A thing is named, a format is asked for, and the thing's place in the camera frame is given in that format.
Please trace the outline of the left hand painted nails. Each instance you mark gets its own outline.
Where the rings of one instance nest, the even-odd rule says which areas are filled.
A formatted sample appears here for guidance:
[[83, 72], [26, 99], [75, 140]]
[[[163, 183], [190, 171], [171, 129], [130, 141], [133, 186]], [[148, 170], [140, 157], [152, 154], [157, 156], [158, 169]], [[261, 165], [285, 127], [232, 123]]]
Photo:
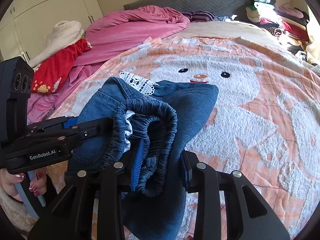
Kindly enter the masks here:
[[[35, 171], [35, 178], [33, 178], [29, 185], [29, 191], [35, 196], [44, 195], [47, 191], [47, 168], [40, 168]], [[12, 198], [19, 202], [23, 202], [20, 194], [17, 192], [15, 185], [21, 183], [25, 179], [25, 175], [10, 174], [5, 168], [1, 169], [1, 185], [3, 190]]]

